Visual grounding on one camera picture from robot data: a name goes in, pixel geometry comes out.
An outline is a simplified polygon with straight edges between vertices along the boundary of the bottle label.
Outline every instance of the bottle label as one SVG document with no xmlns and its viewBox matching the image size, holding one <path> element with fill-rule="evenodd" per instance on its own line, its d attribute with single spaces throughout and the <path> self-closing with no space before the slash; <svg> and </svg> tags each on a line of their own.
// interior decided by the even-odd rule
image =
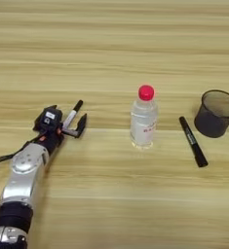
<svg viewBox="0 0 229 249">
<path fill-rule="evenodd" d="M 138 145 L 150 144 L 153 141 L 153 131 L 155 126 L 156 122 L 150 125 L 132 122 L 131 133 L 134 142 Z"/>
</svg>

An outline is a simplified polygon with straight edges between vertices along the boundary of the wooden table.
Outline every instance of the wooden table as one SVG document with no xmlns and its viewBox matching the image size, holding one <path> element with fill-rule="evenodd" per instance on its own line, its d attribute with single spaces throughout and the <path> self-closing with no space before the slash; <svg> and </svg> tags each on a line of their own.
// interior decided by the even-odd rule
<svg viewBox="0 0 229 249">
<path fill-rule="evenodd" d="M 157 90 L 157 139 L 130 140 L 138 87 Z M 34 119 L 85 101 L 84 137 L 68 138 L 44 180 L 30 249 L 229 249 L 229 130 L 192 129 L 203 92 L 229 91 L 229 0 L 0 0 L 0 156 Z M 0 164 L 0 193 L 9 175 Z"/>
</svg>

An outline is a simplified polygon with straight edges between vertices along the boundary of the black cable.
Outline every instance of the black cable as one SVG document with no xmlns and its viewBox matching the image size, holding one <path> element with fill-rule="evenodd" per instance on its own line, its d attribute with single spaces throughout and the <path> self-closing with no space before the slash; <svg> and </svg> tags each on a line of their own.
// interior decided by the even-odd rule
<svg viewBox="0 0 229 249">
<path fill-rule="evenodd" d="M 43 132 L 42 134 L 36 136 L 35 138 L 33 138 L 30 141 L 27 141 L 18 151 L 16 151 L 15 153 L 6 155 L 6 156 L 1 156 L 0 157 L 0 162 L 5 161 L 5 160 L 11 160 L 17 153 L 21 152 L 28 144 L 35 142 L 37 140 L 39 140 L 42 136 L 44 136 L 47 133 L 47 131 Z"/>
</svg>

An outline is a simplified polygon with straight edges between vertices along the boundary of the plastic water bottle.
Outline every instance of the plastic water bottle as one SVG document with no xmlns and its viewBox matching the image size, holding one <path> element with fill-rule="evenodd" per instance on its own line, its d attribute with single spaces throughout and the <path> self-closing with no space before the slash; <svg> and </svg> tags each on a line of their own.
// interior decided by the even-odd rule
<svg viewBox="0 0 229 249">
<path fill-rule="evenodd" d="M 138 148 L 149 148 L 153 145 L 153 133 L 156 126 L 158 108 L 151 86 L 141 86 L 138 99 L 132 108 L 131 137 Z"/>
</svg>

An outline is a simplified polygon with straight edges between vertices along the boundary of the black pen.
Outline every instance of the black pen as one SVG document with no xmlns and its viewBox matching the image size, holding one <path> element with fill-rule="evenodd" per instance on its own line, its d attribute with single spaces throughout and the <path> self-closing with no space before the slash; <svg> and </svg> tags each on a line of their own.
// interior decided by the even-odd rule
<svg viewBox="0 0 229 249">
<path fill-rule="evenodd" d="M 180 117 L 180 124 L 185 132 L 185 135 L 189 141 L 189 144 L 192 148 L 192 151 L 195 155 L 195 159 L 196 159 L 196 163 L 198 164 L 199 167 L 204 167 L 207 166 L 209 163 L 207 162 L 199 144 L 196 141 L 196 138 L 192 132 L 192 130 L 190 129 L 186 119 L 184 117 Z"/>
</svg>

